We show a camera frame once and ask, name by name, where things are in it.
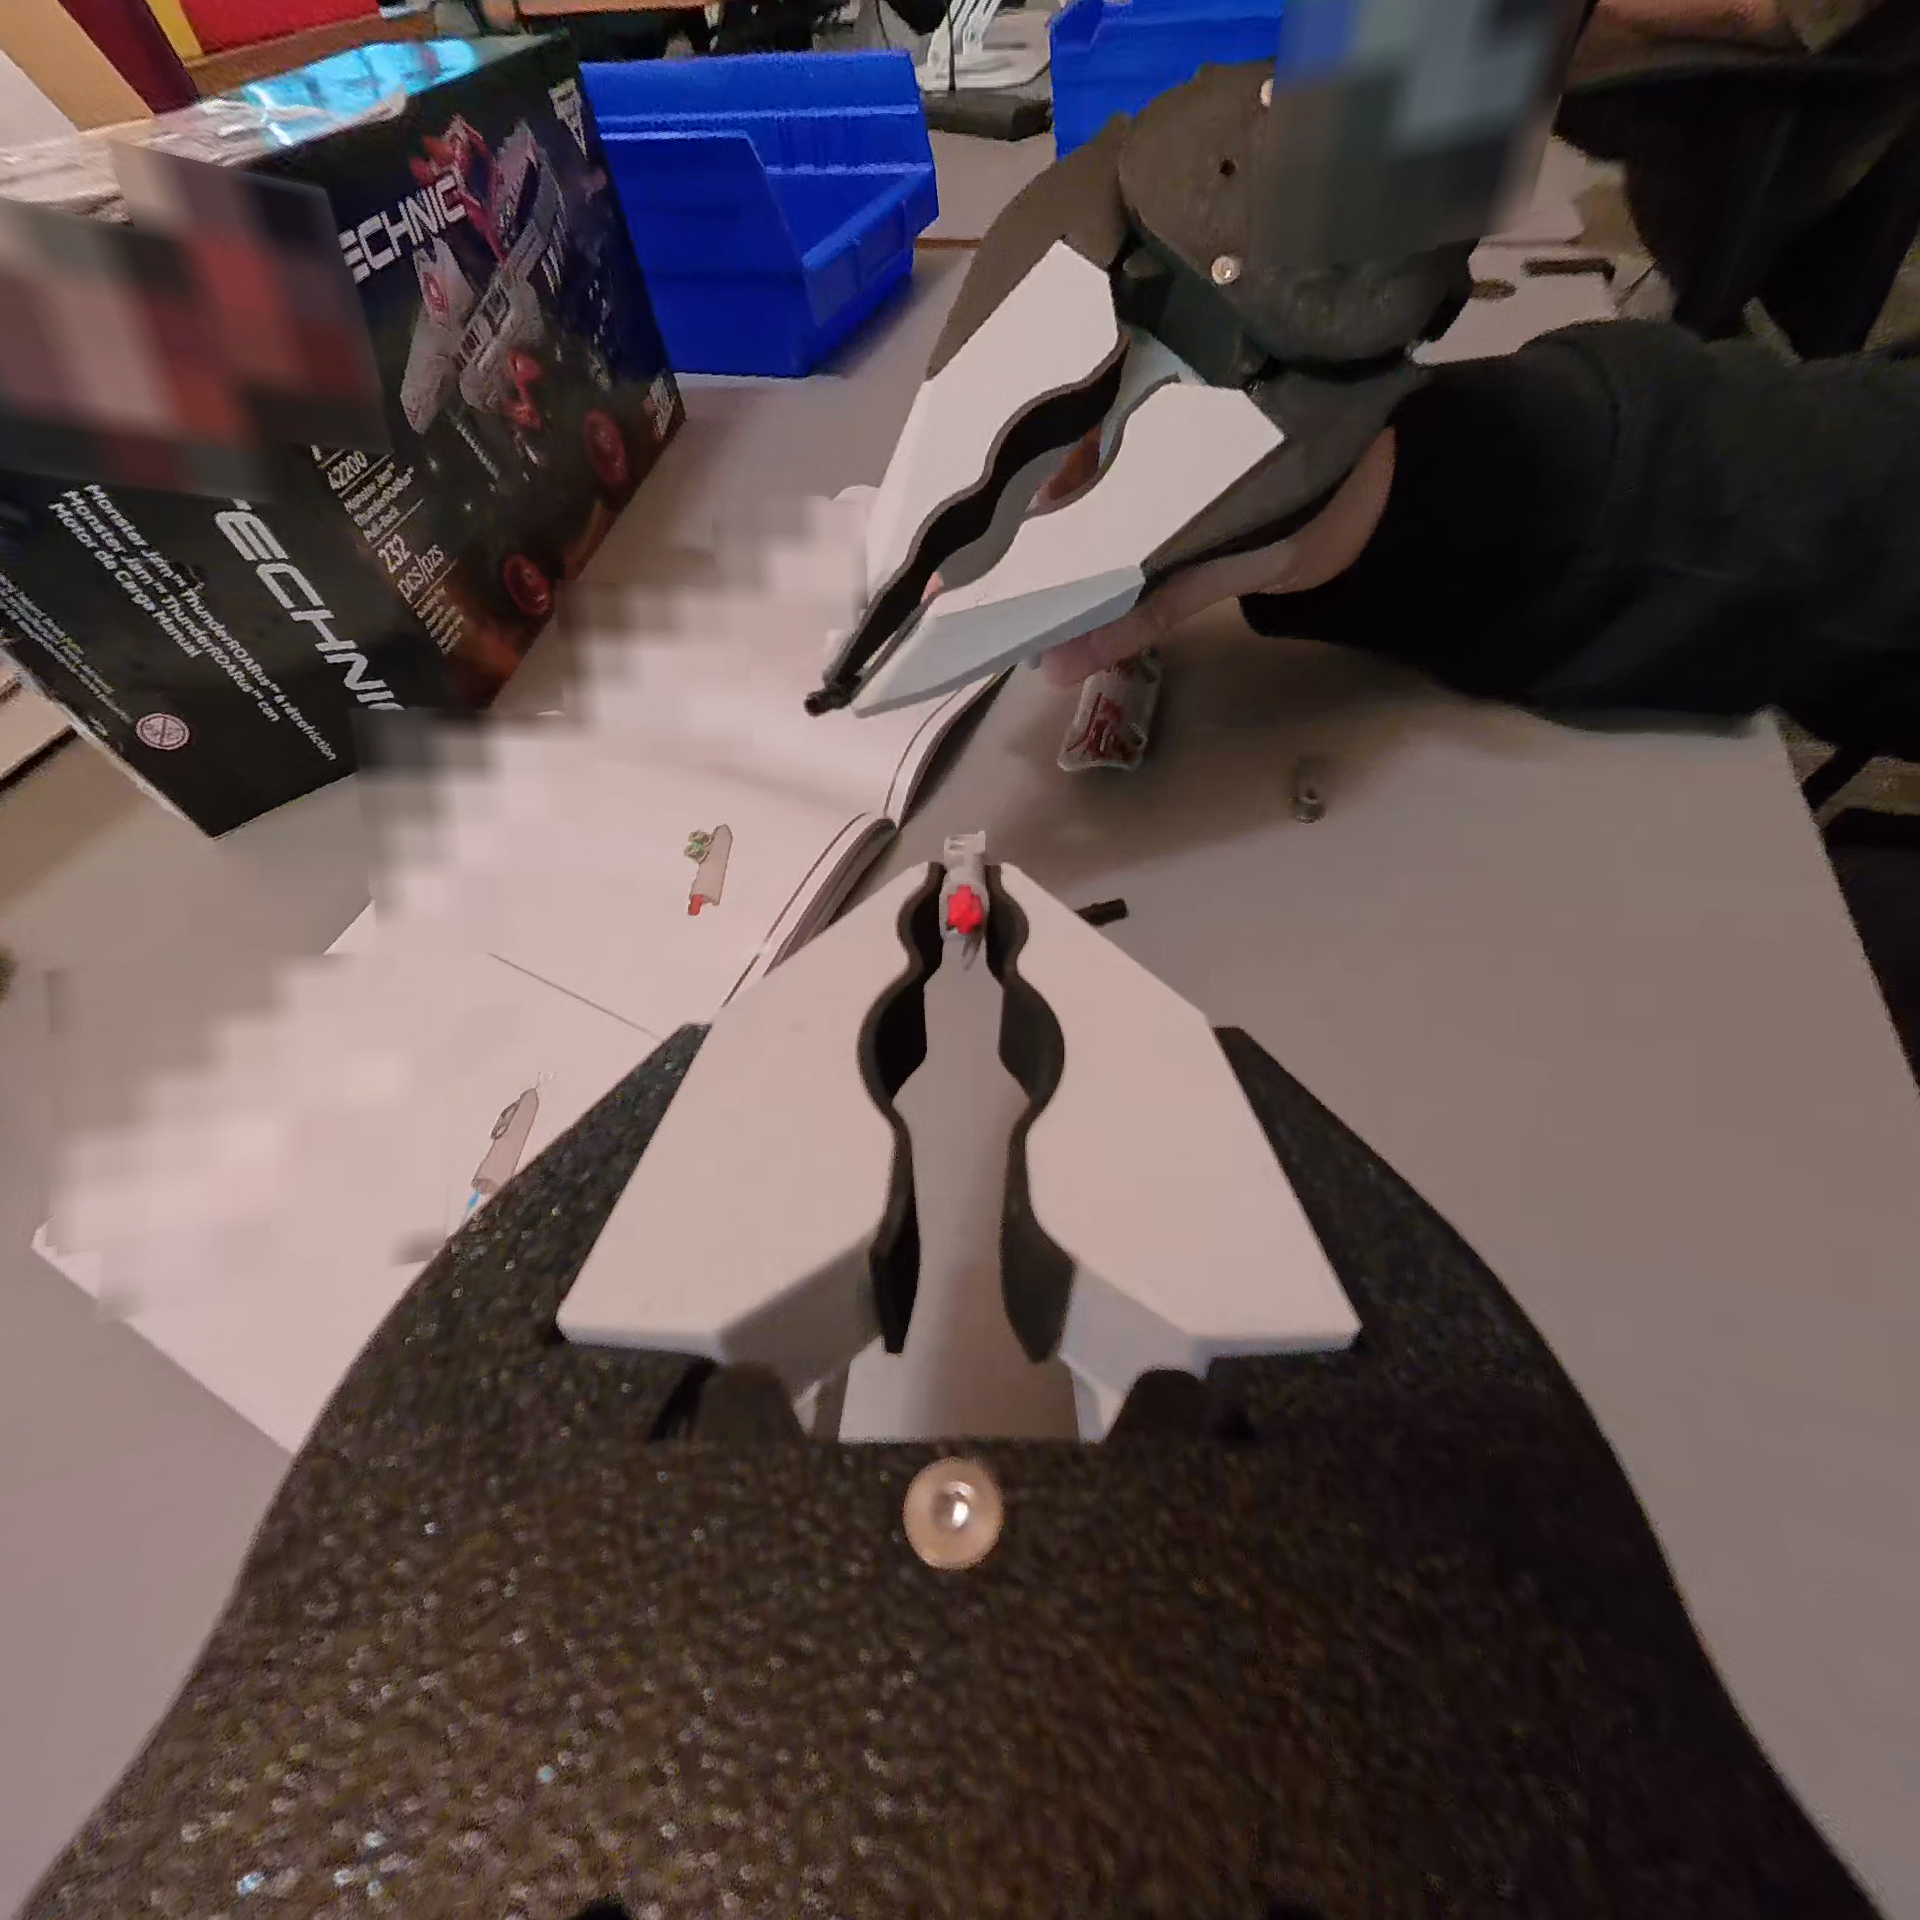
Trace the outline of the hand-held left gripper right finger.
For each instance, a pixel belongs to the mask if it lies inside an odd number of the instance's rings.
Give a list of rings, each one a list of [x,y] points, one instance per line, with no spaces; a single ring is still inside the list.
[[[1030,1363],[1065,1363],[1074,1436],[1102,1442],[1144,1375],[1348,1354],[1359,1306],[1226,1038],[1011,861],[999,984],[999,1059],[1022,1092],[1001,1311]]]

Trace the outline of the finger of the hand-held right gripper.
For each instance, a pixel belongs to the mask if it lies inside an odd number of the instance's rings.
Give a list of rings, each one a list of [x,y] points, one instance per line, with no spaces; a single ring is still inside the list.
[[[1071,452],[1119,386],[1110,272],[1053,244],[1039,264],[921,375],[866,520],[866,601],[811,715],[851,710],[948,576],[991,533],[1011,480]]]
[[[1022,411],[981,491],[950,496],[842,642],[842,710],[882,715],[1131,615],[1173,540],[1226,500],[1282,429],[1164,344]]]

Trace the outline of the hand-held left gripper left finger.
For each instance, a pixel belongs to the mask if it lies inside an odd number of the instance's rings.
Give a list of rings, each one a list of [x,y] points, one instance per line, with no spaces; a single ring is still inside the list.
[[[558,1333],[760,1366],[805,1436],[920,1306],[902,1086],[921,1070],[921,870],[731,996],[581,1259]]]

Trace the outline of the person's right forearm black sleeve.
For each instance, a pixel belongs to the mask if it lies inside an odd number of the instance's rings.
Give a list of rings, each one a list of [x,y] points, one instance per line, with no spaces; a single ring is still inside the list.
[[[1360,553],[1245,596],[1249,631],[1582,729],[1772,710],[1912,762],[1912,353],[1781,362],[1595,319],[1430,374],[1390,441]]]

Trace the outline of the grey desk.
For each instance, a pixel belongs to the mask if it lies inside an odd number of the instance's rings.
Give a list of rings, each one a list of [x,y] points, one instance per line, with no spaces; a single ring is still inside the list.
[[[1912,1086],[1788,762],[1472,710],[1197,622],[1155,765],[1017,675],[902,836],[983,827],[1245,1024],[1492,1259],[1624,1449],[1727,1692],[1912,1915]],[[1331,819],[1287,819],[1325,762]],[[7,792],[7,1915],[193,1669],[285,1451],[108,1322],[43,1209],[58,972],[209,984],[368,905],[353,790],[209,845],[95,752]]]

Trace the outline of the person's right hand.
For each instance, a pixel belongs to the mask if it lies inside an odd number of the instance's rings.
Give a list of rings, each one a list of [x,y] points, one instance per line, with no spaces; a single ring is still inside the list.
[[[1175,570],[1173,581],[1148,588],[1119,622],[1048,646],[1039,675],[1059,690],[1074,690],[1110,664],[1127,664],[1159,646],[1175,628],[1188,628],[1195,615],[1214,601],[1287,596],[1287,593],[1318,593],[1342,581],[1371,540],[1390,482],[1396,482],[1396,429],[1384,429],[1360,452],[1360,463],[1296,533],[1255,548],[1255,553]]]

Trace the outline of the clear plastic packet red print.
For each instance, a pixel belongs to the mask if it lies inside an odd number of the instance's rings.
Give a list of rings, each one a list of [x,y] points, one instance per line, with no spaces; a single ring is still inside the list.
[[[1065,775],[1137,772],[1155,746],[1159,690],[1164,690],[1159,651],[1093,668],[1059,746],[1059,772]]]

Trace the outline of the blue plastic storage bin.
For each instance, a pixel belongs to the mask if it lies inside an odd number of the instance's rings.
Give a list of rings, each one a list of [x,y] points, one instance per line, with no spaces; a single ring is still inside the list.
[[[941,214],[909,50],[584,65],[668,374],[811,375]]]
[[[1282,0],[1071,0],[1048,24],[1053,151],[1071,158],[1197,66],[1272,65],[1279,24]]]

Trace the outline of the open white instruction booklet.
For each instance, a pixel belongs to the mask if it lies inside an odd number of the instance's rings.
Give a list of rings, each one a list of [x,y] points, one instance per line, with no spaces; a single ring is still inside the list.
[[[771,496],[584,588],[558,710],[392,720],[324,949],[58,972],[36,1257],[296,1449],[422,1259],[897,845],[991,690],[805,715],[871,581],[880,482]]]

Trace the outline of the black toy set box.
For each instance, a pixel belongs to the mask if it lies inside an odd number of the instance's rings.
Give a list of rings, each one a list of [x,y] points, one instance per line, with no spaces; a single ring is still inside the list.
[[[7,668],[201,836],[484,710],[675,429],[558,35],[7,151]]]

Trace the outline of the person's dark clothing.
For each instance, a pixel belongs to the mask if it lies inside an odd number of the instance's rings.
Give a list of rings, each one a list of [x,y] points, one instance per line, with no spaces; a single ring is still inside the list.
[[[1755,304],[1798,362],[1853,353],[1912,248],[1920,6],[1600,0],[1555,132],[1624,167],[1677,327]]]

